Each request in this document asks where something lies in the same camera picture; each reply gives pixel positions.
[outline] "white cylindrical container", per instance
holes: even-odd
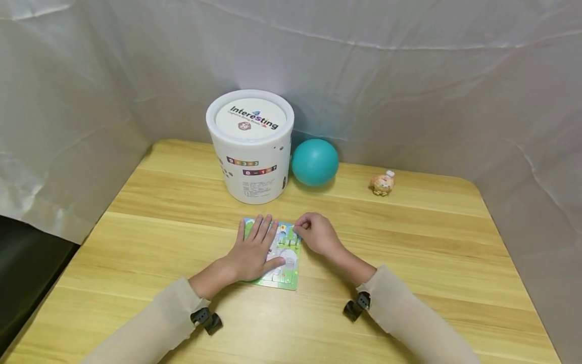
[[[206,124],[228,192],[248,204],[276,199],[289,180],[295,114],[281,96],[239,90],[214,100]]]

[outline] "wrist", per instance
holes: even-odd
[[[376,268],[359,258],[346,248],[328,257],[330,262],[344,273],[346,278],[356,287],[369,281],[376,273]]]
[[[210,301],[218,292],[236,282],[236,272],[221,258],[192,276],[188,282],[198,297]]]
[[[345,265],[345,262],[350,259],[353,254],[346,249],[345,246],[340,245],[336,249],[325,254],[325,258],[329,260],[336,267]]]

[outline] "wooden table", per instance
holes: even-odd
[[[483,363],[559,363],[489,212],[463,179],[396,171],[389,197],[367,183],[382,168],[341,164],[335,183],[291,179],[281,197],[245,205],[226,191],[209,144],[154,145],[70,262],[6,363],[77,363],[180,275],[231,247],[239,219],[327,215],[344,244],[386,264],[442,315]],[[412,363],[367,315],[342,315],[354,289],[303,249],[297,291],[236,284],[213,301],[224,328],[203,330],[166,363]]]

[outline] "container lid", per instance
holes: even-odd
[[[274,93],[243,89],[226,93],[206,110],[206,125],[213,138],[237,147],[256,148],[288,135],[295,114],[291,105]]]
[[[262,98],[241,98],[224,105],[215,118],[224,134],[240,140],[263,139],[280,132],[287,122],[282,108]]]

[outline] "black chair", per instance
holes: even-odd
[[[0,216],[0,356],[79,245]]]

